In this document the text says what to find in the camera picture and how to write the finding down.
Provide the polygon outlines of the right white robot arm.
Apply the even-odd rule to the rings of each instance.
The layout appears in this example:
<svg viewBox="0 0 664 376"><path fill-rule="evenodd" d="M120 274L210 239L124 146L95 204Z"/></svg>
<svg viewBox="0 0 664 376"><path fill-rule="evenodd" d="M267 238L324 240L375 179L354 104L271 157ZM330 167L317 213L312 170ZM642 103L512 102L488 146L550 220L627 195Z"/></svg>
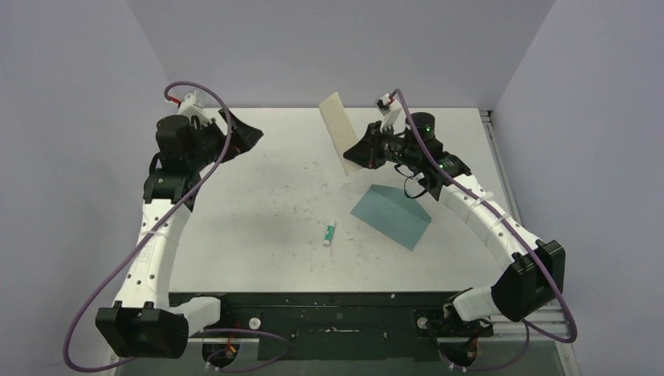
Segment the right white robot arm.
<svg viewBox="0 0 664 376"><path fill-rule="evenodd" d="M435 117L412 116L416 130L396 134L379 121L343 153L347 161L378 169L391 162L405 166L433 198L455 212L489 249L502 275L488 287L472 288L452 301L442 317L453 335L470 330L476 319L501 314L518 322L554 299L550 283L562 288L565 249L555 240L540 240L503 210L458 156L435 137Z"/></svg>

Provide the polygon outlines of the tan paper letter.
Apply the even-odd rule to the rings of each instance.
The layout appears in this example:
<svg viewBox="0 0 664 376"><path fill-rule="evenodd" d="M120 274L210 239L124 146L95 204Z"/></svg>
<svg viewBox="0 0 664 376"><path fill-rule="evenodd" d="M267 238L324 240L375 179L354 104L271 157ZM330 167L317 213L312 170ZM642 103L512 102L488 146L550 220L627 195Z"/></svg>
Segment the tan paper letter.
<svg viewBox="0 0 664 376"><path fill-rule="evenodd" d="M359 171L361 167L358 164L343 157L344 152L356 145L359 138L338 92L334 92L319 104L319 112L345 174L350 176Z"/></svg>

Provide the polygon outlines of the teal envelope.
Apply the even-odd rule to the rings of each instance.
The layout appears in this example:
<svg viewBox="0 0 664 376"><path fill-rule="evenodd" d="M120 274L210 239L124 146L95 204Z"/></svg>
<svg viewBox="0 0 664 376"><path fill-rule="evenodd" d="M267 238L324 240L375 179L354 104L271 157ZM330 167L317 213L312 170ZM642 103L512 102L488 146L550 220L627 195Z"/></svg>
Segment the teal envelope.
<svg viewBox="0 0 664 376"><path fill-rule="evenodd" d="M413 251L431 223L431 216L402 189L372 184L351 214L386 237Z"/></svg>

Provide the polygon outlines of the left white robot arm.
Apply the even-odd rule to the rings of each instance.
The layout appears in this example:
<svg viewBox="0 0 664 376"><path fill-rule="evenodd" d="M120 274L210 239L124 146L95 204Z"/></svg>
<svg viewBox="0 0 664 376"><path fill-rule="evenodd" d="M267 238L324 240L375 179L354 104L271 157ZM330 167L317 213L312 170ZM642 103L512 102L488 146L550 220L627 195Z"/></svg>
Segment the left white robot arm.
<svg viewBox="0 0 664 376"><path fill-rule="evenodd" d="M122 358L177 359L203 329L221 338L233 329L233 315L219 298L192 298L171 306L169 284L182 232L193 213L201 174L218 159L230 161L251 150L264 133L234 114L214 118L173 114L156 124L157 153L143 186L138 251L110 307L98 309L96 327Z"/></svg>

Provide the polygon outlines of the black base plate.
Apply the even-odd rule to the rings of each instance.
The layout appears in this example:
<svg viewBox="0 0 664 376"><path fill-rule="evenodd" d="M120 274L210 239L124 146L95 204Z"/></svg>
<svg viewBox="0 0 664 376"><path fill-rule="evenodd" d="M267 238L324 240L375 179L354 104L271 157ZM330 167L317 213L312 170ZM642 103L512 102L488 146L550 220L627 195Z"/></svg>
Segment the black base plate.
<svg viewBox="0 0 664 376"><path fill-rule="evenodd" d="M450 292L227 293L220 319L195 334L207 353L225 342L259 360L436 361L442 349L475 350L493 336L483 318L453 317Z"/></svg>

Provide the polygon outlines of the green white glue stick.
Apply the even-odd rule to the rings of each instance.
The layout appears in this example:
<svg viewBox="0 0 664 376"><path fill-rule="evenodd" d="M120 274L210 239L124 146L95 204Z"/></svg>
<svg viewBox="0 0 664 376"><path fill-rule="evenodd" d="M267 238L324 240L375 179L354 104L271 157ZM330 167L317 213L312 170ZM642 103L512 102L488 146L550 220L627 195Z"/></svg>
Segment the green white glue stick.
<svg viewBox="0 0 664 376"><path fill-rule="evenodd" d="M326 227L326 232L323 237L323 246L329 247L334 239L334 234L336 230L337 222L334 219L331 219Z"/></svg>

